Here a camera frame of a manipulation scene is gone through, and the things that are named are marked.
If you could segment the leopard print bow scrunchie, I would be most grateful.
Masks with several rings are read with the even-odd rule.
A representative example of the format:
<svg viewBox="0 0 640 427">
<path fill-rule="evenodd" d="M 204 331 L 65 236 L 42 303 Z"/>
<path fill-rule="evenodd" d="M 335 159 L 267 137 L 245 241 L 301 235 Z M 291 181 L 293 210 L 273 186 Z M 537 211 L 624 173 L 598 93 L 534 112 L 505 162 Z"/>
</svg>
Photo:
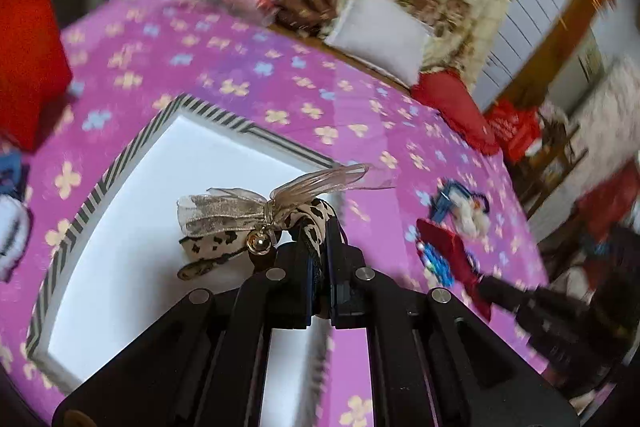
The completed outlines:
<svg viewBox="0 0 640 427">
<path fill-rule="evenodd" d="M 180 243 L 190 261 L 178 271 L 178 279 L 202 277 L 242 254 L 270 256 L 284 232 L 302 243 L 310 257 L 319 258 L 326 224 L 337 216 L 321 196 L 363 187 L 370 171 L 368 164 L 354 164 L 306 173 L 268 197 L 239 187 L 180 197 Z"/>
</svg>

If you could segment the shiny red bow clip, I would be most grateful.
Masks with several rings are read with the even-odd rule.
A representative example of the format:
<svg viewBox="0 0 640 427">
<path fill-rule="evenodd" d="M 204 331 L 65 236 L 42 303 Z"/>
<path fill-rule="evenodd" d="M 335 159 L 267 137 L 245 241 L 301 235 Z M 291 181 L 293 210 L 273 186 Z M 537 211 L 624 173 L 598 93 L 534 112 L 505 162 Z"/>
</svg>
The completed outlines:
<svg viewBox="0 0 640 427">
<path fill-rule="evenodd" d="M 454 280 L 463 286 L 477 312 L 486 322 L 489 322 L 491 304 L 480 295 L 478 290 L 480 274 L 472 267 L 462 238 L 457 233 L 444 229 L 430 220 L 416 220 L 416 229 L 420 239 L 433 246 L 435 251 L 448 262 Z"/>
</svg>

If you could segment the blue striped headband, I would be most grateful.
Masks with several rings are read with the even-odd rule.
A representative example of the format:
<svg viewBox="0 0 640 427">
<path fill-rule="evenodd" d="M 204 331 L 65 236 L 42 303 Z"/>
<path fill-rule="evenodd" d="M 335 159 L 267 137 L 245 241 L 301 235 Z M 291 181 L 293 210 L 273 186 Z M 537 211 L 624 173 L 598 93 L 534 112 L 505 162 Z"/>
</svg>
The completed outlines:
<svg viewBox="0 0 640 427">
<path fill-rule="evenodd" d="M 490 213 L 488 198 L 484 194 L 470 191 L 459 181 L 448 180 L 432 200 L 428 219 L 435 223 L 442 223 L 462 204 L 470 206 L 472 211 L 481 211 L 484 215 Z"/>
</svg>

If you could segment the cream dotted scrunchie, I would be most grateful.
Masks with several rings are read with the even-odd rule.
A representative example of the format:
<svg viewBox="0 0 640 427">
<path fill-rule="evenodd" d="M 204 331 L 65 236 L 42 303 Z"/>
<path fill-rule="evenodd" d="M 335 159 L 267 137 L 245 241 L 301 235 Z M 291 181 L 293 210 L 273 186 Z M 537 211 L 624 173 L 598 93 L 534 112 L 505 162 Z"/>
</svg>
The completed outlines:
<svg viewBox="0 0 640 427">
<path fill-rule="evenodd" d="M 457 232 L 469 239 L 485 237 L 489 232 L 490 220 L 480 203 L 473 197 L 466 197 L 458 192 L 450 194 L 449 198 L 450 212 Z"/>
</svg>

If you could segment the pink floral bedsheet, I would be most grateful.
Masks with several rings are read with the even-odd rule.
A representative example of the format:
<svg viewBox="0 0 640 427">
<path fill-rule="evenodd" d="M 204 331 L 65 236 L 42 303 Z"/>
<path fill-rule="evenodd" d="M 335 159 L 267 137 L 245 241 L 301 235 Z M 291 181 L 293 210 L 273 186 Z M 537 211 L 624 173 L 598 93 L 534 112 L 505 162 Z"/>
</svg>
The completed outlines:
<svg viewBox="0 0 640 427">
<path fill-rule="evenodd" d="M 177 0 L 112 0 L 66 29 L 72 97 L 29 156 L 34 229 L 1 287 L 1 363 L 26 403 L 48 421 L 61 402 L 26 358 L 43 277 L 94 184 L 139 130 L 190 93 L 341 162 L 396 176 L 381 192 L 346 197 L 343 225 L 368 261 L 411 288 L 426 280 L 416 220 L 439 184 L 456 179 L 486 195 L 491 228 L 470 245 L 483 271 L 518 285 L 547 277 L 500 156 L 469 148 L 434 109 L 335 57 Z"/>
</svg>

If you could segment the striped white tray box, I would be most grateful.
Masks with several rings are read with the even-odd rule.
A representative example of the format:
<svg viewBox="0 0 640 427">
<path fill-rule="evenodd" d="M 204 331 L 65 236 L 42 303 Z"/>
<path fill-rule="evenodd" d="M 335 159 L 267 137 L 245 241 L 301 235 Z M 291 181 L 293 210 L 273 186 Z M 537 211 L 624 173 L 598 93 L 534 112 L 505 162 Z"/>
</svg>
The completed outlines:
<svg viewBox="0 0 640 427">
<path fill-rule="evenodd" d="M 331 159 L 183 94 L 106 169 L 50 264 L 26 350 L 60 392 L 95 374 L 192 289 L 177 202 L 214 186 L 267 195 Z"/>
</svg>

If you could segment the wooden shelf rack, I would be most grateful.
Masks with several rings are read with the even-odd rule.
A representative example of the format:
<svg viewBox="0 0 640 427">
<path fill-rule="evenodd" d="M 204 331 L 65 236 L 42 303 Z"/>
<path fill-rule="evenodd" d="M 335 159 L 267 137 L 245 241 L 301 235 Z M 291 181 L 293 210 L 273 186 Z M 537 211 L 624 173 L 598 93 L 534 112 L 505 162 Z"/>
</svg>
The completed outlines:
<svg viewBox="0 0 640 427">
<path fill-rule="evenodd" d="M 564 122 L 559 116 L 544 116 L 540 110 L 536 117 L 540 147 L 510 168 L 514 192 L 527 220 L 588 155 L 585 147 L 576 152 L 573 146 L 580 124 Z"/>
</svg>

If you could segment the red heart cushion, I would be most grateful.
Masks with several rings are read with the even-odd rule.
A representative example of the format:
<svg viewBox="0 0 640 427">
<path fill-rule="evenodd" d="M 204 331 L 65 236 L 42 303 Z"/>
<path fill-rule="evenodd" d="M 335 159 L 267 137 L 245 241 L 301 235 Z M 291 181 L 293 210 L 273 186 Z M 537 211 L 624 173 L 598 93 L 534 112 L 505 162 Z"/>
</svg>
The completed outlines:
<svg viewBox="0 0 640 427">
<path fill-rule="evenodd" d="M 485 156 L 500 152 L 498 141 L 457 72 L 422 72 L 410 89 L 413 100 L 437 110 L 448 127 Z"/>
</svg>

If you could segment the red bag on shelf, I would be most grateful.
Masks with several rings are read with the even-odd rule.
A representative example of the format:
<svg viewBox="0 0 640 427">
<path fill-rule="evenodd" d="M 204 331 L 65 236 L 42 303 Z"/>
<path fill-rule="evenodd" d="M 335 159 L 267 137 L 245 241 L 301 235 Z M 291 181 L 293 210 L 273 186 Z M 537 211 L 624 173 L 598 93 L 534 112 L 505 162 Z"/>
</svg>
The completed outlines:
<svg viewBox="0 0 640 427">
<path fill-rule="evenodd" d="M 498 100 L 486 110 L 485 118 L 509 164 L 519 162 L 541 138 L 536 107 L 518 108 L 508 100 Z"/>
</svg>

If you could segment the white small pillow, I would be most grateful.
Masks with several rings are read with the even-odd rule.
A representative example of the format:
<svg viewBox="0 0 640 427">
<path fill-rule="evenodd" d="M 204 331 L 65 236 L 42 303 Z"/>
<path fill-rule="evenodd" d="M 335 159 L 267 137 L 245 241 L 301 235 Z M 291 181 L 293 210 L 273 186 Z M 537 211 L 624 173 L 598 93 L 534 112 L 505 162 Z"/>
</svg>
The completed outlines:
<svg viewBox="0 0 640 427">
<path fill-rule="evenodd" d="M 420 20 L 392 0 L 347 0 L 324 43 L 411 88 L 431 38 Z"/>
</svg>

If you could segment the white fluffy scrunchie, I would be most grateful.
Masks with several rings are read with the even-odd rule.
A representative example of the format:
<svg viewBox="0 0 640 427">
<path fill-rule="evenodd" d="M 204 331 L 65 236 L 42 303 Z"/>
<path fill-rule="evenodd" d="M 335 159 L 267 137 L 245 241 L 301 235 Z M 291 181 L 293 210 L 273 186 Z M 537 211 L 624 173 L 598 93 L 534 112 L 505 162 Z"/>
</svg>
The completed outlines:
<svg viewBox="0 0 640 427">
<path fill-rule="evenodd" d="M 1 195 L 0 202 L 0 280 L 7 282 L 22 259 L 28 242 L 30 214 L 22 202 Z"/>
</svg>

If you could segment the blue hair claw clip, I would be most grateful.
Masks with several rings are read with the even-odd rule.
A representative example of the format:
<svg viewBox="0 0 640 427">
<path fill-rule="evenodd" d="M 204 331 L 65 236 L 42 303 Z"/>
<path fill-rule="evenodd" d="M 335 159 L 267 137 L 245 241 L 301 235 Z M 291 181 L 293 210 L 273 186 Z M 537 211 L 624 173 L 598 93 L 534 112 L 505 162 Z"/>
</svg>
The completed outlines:
<svg viewBox="0 0 640 427">
<path fill-rule="evenodd" d="M 0 190 L 2 195 L 22 199 L 22 155 L 14 150 L 0 157 Z"/>
</svg>

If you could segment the large red gift bag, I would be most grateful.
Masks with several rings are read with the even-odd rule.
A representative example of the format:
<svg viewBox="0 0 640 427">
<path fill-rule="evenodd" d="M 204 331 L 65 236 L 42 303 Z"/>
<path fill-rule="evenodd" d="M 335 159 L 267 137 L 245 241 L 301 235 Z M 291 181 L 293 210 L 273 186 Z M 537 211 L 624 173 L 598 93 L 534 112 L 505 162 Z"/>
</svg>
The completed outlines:
<svg viewBox="0 0 640 427">
<path fill-rule="evenodd" d="M 52 0 L 1 0 L 1 136 L 37 150 L 73 75 Z"/>
</svg>

